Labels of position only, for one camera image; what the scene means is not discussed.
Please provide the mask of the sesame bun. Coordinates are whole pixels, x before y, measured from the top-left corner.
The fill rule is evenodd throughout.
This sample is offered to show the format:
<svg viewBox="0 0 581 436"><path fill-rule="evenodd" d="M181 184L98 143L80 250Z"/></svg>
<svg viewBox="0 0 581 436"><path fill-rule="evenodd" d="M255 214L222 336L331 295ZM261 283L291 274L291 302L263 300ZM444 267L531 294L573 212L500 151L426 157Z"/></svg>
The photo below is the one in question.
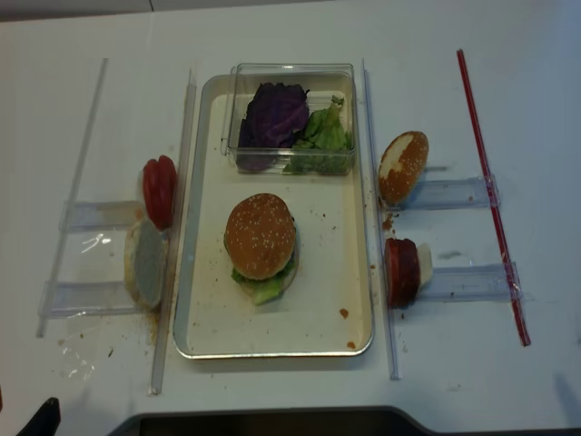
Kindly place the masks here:
<svg viewBox="0 0 581 436"><path fill-rule="evenodd" d="M381 156L379 196L384 203L402 203L414 189L428 160L428 138L420 131L397 136Z"/></svg>
<svg viewBox="0 0 581 436"><path fill-rule="evenodd" d="M296 230L287 204L272 193L244 199L231 211L224 243L237 273L255 281L271 278L294 254Z"/></svg>

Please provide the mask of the green lettuce in box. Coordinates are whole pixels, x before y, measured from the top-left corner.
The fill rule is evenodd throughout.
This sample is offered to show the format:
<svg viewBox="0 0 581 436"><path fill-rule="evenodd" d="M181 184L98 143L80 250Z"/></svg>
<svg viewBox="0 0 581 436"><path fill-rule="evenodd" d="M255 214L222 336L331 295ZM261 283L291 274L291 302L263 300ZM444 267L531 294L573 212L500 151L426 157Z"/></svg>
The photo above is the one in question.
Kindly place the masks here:
<svg viewBox="0 0 581 436"><path fill-rule="evenodd" d="M340 114L344 99L333 95L330 105L314 111L300 132L292 149L294 154L283 168L284 173L345 174L349 170L351 140L345 132Z"/></svg>

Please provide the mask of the clear plastic lettuce box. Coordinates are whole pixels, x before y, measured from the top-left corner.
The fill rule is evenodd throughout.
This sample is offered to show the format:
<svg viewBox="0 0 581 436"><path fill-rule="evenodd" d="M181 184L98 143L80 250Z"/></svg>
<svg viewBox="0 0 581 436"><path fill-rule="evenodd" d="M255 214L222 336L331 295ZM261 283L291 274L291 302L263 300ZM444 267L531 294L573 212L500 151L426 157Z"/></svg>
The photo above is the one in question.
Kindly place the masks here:
<svg viewBox="0 0 581 436"><path fill-rule="evenodd" d="M351 64L231 70L222 151L241 173L345 175L356 151Z"/></svg>

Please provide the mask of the sliced meat patties stack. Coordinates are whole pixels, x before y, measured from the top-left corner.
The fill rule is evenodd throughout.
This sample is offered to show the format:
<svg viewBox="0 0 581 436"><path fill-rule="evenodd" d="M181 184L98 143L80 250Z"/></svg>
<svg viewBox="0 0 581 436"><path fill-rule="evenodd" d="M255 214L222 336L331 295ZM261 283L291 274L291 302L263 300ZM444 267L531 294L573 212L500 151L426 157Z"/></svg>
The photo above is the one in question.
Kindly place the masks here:
<svg viewBox="0 0 581 436"><path fill-rule="evenodd" d="M420 269L416 244L410 239L388 238L385 243L388 269L388 307L412 303L419 291Z"/></svg>

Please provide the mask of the tomato slices stack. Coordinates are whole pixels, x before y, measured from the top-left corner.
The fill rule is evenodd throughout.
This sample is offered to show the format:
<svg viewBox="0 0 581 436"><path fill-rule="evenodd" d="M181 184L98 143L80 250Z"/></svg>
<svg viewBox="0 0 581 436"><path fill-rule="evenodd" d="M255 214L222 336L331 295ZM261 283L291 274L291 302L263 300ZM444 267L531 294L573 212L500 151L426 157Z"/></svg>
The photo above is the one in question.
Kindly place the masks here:
<svg viewBox="0 0 581 436"><path fill-rule="evenodd" d="M150 159L143 168L143 199L149 219L164 231L172 226L173 196L177 172L172 159L162 154Z"/></svg>

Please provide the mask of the white bottom bun slices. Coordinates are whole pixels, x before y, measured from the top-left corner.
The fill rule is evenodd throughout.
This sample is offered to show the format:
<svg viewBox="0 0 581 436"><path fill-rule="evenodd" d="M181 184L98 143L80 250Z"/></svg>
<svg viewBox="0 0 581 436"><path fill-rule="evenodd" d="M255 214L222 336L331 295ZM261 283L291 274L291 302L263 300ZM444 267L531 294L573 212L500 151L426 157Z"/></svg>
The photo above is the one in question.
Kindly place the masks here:
<svg viewBox="0 0 581 436"><path fill-rule="evenodd" d="M138 307L155 310L162 300L167 241L149 218L133 224L124 244L124 286Z"/></svg>

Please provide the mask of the assembled burger stack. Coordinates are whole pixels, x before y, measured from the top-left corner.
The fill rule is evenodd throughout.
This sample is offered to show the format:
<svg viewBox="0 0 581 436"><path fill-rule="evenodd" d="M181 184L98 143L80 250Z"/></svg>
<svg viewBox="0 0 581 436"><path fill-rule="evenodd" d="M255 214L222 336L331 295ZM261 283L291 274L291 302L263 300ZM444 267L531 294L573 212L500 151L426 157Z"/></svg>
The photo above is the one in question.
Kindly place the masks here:
<svg viewBox="0 0 581 436"><path fill-rule="evenodd" d="M299 267L298 229L287 204L257 193L231 211L223 235L231 277L256 306L280 298Z"/></svg>

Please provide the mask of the metal baking tray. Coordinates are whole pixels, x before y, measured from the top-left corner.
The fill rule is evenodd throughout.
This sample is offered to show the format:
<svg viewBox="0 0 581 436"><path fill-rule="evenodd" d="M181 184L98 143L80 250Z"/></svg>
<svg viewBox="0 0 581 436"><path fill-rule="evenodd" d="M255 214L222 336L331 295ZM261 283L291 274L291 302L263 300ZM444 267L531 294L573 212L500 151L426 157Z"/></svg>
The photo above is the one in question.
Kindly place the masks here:
<svg viewBox="0 0 581 436"><path fill-rule="evenodd" d="M173 340L191 360L350 357L373 338L362 178L242 173L221 153L234 104L202 88Z"/></svg>

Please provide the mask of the purple cabbage in box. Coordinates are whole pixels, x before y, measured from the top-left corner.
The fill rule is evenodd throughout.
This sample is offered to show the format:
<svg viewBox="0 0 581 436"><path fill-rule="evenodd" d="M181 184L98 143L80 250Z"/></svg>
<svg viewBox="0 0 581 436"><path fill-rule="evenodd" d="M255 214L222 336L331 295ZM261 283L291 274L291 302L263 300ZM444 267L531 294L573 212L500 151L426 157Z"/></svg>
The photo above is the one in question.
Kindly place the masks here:
<svg viewBox="0 0 581 436"><path fill-rule="evenodd" d="M238 149L290 148L309 121L308 92L299 84L260 84L241 120Z"/></svg>

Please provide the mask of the clear long guide left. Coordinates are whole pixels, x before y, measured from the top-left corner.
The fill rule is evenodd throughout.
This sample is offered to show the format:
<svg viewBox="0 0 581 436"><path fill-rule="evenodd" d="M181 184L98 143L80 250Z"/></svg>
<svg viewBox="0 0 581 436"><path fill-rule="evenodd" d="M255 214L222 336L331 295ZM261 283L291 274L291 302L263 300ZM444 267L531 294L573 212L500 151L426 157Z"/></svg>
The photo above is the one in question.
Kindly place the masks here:
<svg viewBox="0 0 581 436"><path fill-rule="evenodd" d="M196 99L195 76L195 70L191 68L189 70L188 84L186 87L184 99L184 115L177 167L177 183L175 185L173 198L172 227L167 233L168 252L164 274L164 283L162 288L161 306L158 318L158 328L153 354L152 375L148 392L150 396L157 396L162 392L165 357L167 352L168 334L172 315L172 297L174 285L176 283L176 269L179 266L178 254L182 229L182 211L185 190L187 187L189 154L191 148L193 115Z"/></svg>

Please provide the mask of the clear long guide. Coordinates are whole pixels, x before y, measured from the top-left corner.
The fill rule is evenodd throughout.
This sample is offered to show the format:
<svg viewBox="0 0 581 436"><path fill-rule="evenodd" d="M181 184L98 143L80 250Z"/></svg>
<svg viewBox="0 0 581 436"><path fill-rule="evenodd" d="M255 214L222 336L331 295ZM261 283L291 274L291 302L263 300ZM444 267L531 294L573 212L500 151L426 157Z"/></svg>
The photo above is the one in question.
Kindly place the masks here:
<svg viewBox="0 0 581 436"><path fill-rule="evenodd" d="M178 254L182 229L182 211L185 190L187 187L189 154L191 148L193 115L196 99L195 76L195 70L191 68L189 70L188 84L186 87L184 99L184 115L177 167L177 183L175 185L173 198L172 227L167 233L168 252L164 274L164 283L162 288L161 306L158 318L158 328L153 354L152 375L148 392L150 396L157 396L162 392L165 357L167 352L168 334L172 315L172 297L174 285L176 283L176 269L179 266Z"/></svg>
<svg viewBox="0 0 581 436"><path fill-rule="evenodd" d="M376 239L377 239L377 249L379 253L379 277L380 277L380 308L383 315L383 325L386 337L386 351L389 363L389 378L392 381L400 381L402 379L402 373L399 365L398 356L398 345L397 337L395 335L395 319L393 311L388 307L388 271L385 264L384 255L384 232L382 230L382 205L379 199L379 182L378 182L378 164L377 164L377 154L375 147L375 133L373 125L373 111L372 111L372 101L369 83L369 72L366 68L365 60L361 59L361 75L362 75L362 85L363 85L363 100L365 104L365 117L367 126L367 137L369 144L369 158L371 164L370 171L370 182L373 187L373 206L375 211L375 218L377 219L376 224Z"/></svg>

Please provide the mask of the clear long guide right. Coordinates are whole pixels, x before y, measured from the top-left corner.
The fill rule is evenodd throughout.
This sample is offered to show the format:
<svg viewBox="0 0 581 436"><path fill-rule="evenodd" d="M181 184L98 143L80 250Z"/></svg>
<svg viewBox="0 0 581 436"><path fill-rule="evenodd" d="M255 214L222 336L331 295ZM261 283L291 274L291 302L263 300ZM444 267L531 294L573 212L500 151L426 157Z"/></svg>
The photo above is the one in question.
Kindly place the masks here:
<svg viewBox="0 0 581 436"><path fill-rule="evenodd" d="M379 182L378 182L378 164L377 164L377 154L375 147L375 133L373 125L373 111L372 111L372 101L369 83L369 72L366 68L365 60L361 59L361 75L362 75L362 85L363 85L363 100L365 104L365 117L367 126L367 137L369 144L369 158L371 164L370 171L370 182L373 187L373 206L375 211L375 218L377 219L376 224L376 239L377 239L377 249L379 253L379 277L380 277L380 308L383 315L383 325L386 337L386 351L389 363L389 378L392 381L400 381L402 379L402 373L399 365L398 356L398 345L397 337L395 335L395 319L393 311L388 307L388 271L385 264L384 255L384 232L382 230L382 205L379 199Z"/></svg>

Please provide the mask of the red strip on table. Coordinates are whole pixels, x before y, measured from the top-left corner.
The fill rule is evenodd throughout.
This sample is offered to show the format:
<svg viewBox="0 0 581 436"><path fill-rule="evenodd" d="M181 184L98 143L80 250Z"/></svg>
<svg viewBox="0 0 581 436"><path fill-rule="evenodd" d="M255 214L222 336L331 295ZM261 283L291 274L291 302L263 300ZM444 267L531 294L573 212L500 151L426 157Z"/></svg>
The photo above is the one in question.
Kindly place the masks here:
<svg viewBox="0 0 581 436"><path fill-rule="evenodd" d="M467 101L470 121L475 137L476 147L478 150L478 158L480 162L481 171L485 179L485 186L487 190L487 197L489 199L489 209L492 215L492 220L495 227L498 249L500 252L501 261L504 266L506 281L509 291L511 311L517 328L517 335L523 347L531 345L531 339L527 330L526 318L522 305L521 286L517 273L517 267L512 262L510 252L507 245L507 237L504 230L502 216L500 212L500 198L497 190L497 184L494 175L490 169L487 158L486 146L484 143L480 122L478 119L478 110L474 99L472 86L468 73L468 64L462 49L456 51L458 67L462 78L464 93Z"/></svg>

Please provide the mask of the dark monitor edge bottom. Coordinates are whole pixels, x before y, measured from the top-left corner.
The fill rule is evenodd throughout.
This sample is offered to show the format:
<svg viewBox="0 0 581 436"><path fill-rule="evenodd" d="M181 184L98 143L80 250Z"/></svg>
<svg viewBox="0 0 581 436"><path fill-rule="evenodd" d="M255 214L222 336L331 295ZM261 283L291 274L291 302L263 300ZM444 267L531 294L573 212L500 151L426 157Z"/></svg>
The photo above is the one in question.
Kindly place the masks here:
<svg viewBox="0 0 581 436"><path fill-rule="evenodd" d="M150 415L112 435L433 435L393 408L338 408Z"/></svg>

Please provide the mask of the clear thin strip far left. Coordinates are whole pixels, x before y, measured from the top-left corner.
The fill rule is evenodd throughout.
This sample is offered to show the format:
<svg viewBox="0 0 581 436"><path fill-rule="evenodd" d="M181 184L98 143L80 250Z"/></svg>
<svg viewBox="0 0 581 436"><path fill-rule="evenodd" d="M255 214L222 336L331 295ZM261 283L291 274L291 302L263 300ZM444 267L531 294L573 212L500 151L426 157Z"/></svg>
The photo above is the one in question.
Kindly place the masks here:
<svg viewBox="0 0 581 436"><path fill-rule="evenodd" d="M81 144L81 149L77 159L77 164L74 170L74 177L71 183L70 192L68 194L67 200L64 203L64 211L62 213L62 220L59 227L59 240L55 251L54 261L49 275L49 279L46 282L43 297L41 298L41 303L38 312L38 324L35 331L36 338L44 338L47 323L49 320L50 307L54 301L54 297L57 289L57 282L61 266L63 264L64 249L66 246L69 227L73 218L75 201L77 199L80 182L83 176L84 164L86 161L86 156L88 153L88 148L91 142L91 136L94 129L94 123L96 115L98 112L98 107L101 99L101 93L103 90L103 84L105 81L107 69L108 69L109 59L103 58L94 89L94 94L88 114L88 119L84 128L84 136Z"/></svg>

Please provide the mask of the black object bottom left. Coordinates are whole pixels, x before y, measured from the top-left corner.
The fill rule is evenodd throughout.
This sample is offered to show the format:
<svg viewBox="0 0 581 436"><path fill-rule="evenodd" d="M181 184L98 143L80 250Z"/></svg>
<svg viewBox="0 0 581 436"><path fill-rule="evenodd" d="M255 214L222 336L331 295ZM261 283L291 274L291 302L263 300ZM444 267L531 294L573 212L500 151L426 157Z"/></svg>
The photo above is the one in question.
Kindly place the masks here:
<svg viewBox="0 0 581 436"><path fill-rule="evenodd" d="M34 414L17 436L55 436L61 422L60 402L51 397Z"/></svg>

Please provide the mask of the clear rail upper right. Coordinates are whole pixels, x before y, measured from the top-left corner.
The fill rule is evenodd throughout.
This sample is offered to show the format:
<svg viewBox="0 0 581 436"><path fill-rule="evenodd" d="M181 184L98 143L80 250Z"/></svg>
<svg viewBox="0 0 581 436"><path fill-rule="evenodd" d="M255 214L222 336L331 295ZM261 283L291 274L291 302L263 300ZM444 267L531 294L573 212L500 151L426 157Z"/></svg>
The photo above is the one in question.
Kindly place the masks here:
<svg viewBox="0 0 581 436"><path fill-rule="evenodd" d="M499 207L500 195L493 176L464 180L421 181L403 203L390 206L391 211L453 210Z"/></svg>

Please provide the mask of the clear rail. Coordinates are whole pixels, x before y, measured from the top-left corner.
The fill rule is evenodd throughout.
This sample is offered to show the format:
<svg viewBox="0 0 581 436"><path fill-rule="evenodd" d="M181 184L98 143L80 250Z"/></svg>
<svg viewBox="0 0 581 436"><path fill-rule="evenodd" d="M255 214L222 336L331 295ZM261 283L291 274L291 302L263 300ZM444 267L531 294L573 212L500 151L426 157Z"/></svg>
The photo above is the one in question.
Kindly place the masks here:
<svg viewBox="0 0 581 436"><path fill-rule="evenodd" d="M391 211L453 210L499 207L500 195L493 176L464 180L421 181L403 203L390 206Z"/></svg>
<svg viewBox="0 0 581 436"><path fill-rule="evenodd" d="M122 282L46 282L38 314L48 319L141 312Z"/></svg>
<svg viewBox="0 0 581 436"><path fill-rule="evenodd" d="M513 263L436 268L416 301L510 302L522 296L516 272Z"/></svg>
<svg viewBox="0 0 581 436"><path fill-rule="evenodd" d="M65 203L59 230L70 233L124 230L144 215L144 206L136 201Z"/></svg>

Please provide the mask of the clear rail upper left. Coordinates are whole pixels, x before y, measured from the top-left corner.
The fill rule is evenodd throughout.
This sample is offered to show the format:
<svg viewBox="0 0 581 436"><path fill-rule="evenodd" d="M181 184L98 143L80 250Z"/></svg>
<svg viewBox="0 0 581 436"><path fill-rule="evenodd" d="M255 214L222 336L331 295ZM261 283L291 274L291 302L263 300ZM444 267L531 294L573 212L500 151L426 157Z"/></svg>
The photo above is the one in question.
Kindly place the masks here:
<svg viewBox="0 0 581 436"><path fill-rule="evenodd" d="M144 206L136 201L65 203L59 230L70 233L124 230L144 215Z"/></svg>

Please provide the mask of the clear rail lower right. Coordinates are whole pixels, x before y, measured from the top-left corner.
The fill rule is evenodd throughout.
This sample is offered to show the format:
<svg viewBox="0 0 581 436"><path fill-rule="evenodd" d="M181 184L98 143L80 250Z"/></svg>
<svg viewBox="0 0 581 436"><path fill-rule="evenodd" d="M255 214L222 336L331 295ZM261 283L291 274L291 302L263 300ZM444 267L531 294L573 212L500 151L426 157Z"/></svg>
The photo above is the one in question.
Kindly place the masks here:
<svg viewBox="0 0 581 436"><path fill-rule="evenodd" d="M516 272L513 263L436 268L416 301L510 302L522 296Z"/></svg>

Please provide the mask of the clear rail lower left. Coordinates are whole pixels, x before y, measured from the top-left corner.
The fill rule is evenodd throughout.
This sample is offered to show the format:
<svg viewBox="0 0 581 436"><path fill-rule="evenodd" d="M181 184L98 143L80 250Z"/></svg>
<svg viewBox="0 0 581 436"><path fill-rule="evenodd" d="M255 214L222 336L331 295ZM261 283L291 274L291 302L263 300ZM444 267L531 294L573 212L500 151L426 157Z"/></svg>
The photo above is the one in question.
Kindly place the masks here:
<svg viewBox="0 0 581 436"><path fill-rule="evenodd" d="M48 319L141 312L122 282L46 282L38 314Z"/></svg>

